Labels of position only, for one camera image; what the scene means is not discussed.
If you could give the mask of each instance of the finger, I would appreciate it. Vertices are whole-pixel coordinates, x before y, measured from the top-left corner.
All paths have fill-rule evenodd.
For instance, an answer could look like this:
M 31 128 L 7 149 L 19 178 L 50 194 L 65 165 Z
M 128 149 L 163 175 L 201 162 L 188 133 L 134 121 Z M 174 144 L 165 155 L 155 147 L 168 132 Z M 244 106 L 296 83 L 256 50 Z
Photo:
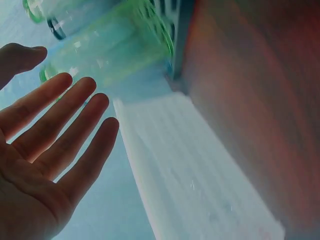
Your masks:
M 12 145 L 25 160 L 32 163 L 55 141 L 66 123 L 95 91 L 96 87 L 96 82 L 92 78 L 82 78 Z
M 56 100 L 72 84 L 67 73 L 59 74 L 39 88 L 0 111 L 0 129 L 5 140 L 27 126 L 44 108 Z
M 90 146 L 57 186 L 76 207 L 92 184 L 97 180 L 116 141 L 119 123 L 115 118 L 103 122 Z
M 54 180 L 69 166 L 108 105 L 109 99 L 106 95 L 95 95 L 65 133 L 35 160 L 33 165 L 44 177 Z
M 26 47 L 10 43 L 0 48 L 0 90 L 16 75 L 30 71 L 47 57 L 42 46 Z

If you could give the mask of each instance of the palm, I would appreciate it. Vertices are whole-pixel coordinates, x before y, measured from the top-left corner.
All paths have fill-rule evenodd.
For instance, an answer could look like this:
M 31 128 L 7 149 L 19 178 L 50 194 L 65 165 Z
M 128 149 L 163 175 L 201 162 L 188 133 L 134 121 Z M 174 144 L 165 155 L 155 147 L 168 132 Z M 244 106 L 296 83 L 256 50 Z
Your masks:
M 114 146 L 119 123 L 109 118 L 74 167 L 57 183 L 53 182 L 74 160 L 109 105 L 104 94 L 96 94 L 56 140 L 65 124 L 95 91 L 96 83 L 88 77 L 72 87 L 28 131 L 7 143 L 71 84 L 68 74 L 59 74 L 0 111 L 0 239 L 42 240 L 59 233 L 99 176 Z

